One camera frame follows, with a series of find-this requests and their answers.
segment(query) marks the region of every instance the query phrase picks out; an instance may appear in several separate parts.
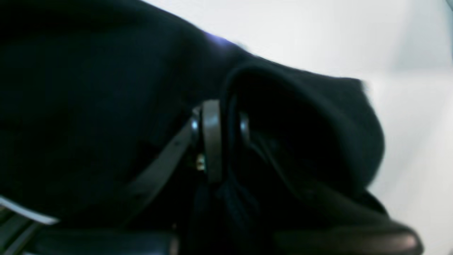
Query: metal rivet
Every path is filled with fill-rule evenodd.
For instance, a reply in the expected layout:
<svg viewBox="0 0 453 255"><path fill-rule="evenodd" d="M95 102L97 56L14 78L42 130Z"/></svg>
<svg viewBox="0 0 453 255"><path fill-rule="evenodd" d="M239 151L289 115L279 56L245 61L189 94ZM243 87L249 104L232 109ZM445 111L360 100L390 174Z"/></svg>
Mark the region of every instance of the metal rivet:
<svg viewBox="0 0 453 255"><path fill-rule="evenodd" d="M206 159L203 154L198 154L196 165L198 171L204 171L206 173Z"/></svg>
<svg viewBox="0 0 453 255"><path fill-rule="evenodd" d="M239 113L240 129L243 145L248 148L250 146L250 125L249 117L246 113Z"/></svg>

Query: white stripe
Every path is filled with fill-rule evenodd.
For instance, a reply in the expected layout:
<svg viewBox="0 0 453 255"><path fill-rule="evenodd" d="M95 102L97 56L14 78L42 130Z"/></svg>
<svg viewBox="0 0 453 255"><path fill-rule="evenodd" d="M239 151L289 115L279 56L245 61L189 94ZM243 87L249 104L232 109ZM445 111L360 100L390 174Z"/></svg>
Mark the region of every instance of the white stripe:
<svg viewBox="0 0 453 255"><path fill-rule="evenodd" d="M46 225L53 225L58 223L60 220L51 216L47 216L35 211L32 211L30 209L27 209L23 206L20 206L13 201L4 198L3 196L0 196L0 205L10 209L13 212L16 212L20 215L23 215L31 220L46 224Z"/></svg>

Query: black cloth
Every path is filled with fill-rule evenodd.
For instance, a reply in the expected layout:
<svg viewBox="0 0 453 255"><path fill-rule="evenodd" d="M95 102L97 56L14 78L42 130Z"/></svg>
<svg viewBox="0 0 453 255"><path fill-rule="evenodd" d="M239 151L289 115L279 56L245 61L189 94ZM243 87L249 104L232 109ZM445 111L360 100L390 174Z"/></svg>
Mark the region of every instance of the black cloth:
<svg viewBox="0 0 453 255"><path fill-rule="evenodd" d="M97 203L193 107L221 98L227 112L234 95L344 194L364 193L380 164L383 133L357 79L267 61L139 0L7 1L0 26L0 194L30 209L67 219ZM278 185L232 171L254 196Z"/></svg>

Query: white background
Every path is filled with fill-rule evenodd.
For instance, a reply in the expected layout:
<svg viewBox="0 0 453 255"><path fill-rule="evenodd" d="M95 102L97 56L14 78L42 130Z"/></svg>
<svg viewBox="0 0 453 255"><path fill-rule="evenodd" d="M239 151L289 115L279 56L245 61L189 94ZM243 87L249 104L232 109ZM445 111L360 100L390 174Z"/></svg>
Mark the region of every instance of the white background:
<svg viewBox="0 0 453 255"><path fill-rule="evenodd" d="M371 191L453 248L453 22L445 0L148 0L256 55L361 78L386 134Z"/></svg>

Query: white wall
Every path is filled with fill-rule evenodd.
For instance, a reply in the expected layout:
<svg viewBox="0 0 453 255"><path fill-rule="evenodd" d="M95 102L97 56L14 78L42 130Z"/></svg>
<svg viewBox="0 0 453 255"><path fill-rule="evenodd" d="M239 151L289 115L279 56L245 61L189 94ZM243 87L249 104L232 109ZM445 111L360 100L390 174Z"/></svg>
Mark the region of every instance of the white wall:
<svg viewBox="0 0 453 255"><path fill-rule="evenodd" d="M386 133L371 187L419 231L427 255L453 248L453 22L445 0L148 0L260 56L362 78Z"/></svg>

